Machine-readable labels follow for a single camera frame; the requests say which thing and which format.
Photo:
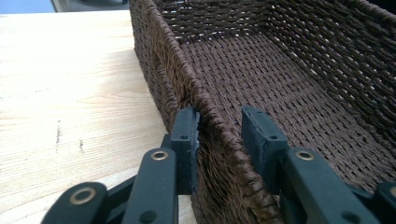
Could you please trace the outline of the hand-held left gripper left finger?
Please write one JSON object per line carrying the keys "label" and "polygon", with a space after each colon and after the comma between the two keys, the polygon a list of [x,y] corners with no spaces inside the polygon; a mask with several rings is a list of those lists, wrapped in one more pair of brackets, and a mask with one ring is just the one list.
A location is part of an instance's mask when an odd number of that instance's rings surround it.
{"label": "hand-held left gripper left finger", "polygon": [[200,113],[193,107],[177,112],[173,128],[163,137],[162,146],[177,155],[177,194],[192,195],[197,186]]}

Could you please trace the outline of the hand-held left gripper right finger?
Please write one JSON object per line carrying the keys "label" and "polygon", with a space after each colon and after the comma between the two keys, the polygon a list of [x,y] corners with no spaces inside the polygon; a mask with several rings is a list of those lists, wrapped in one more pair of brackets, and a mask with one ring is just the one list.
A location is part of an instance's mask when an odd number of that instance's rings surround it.
{"label": "hand-held left gripper right finger", "polygon": [[278,194],[277,162],[289,149],[288,138],[266,112],[250,105],[242,107],[241,136],[255,171],[269,192]]}

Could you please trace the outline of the brown woven basket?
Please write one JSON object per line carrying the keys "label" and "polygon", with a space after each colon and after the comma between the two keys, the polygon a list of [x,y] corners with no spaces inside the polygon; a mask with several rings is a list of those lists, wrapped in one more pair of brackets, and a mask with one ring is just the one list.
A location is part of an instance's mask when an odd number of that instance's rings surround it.
{"label": "brown woven basket", "polygon": [[129,0],[163,123],[201,114],[199,224],[281,224],[241,139],[242,108],[348,184],[396,181],[396,0]]}

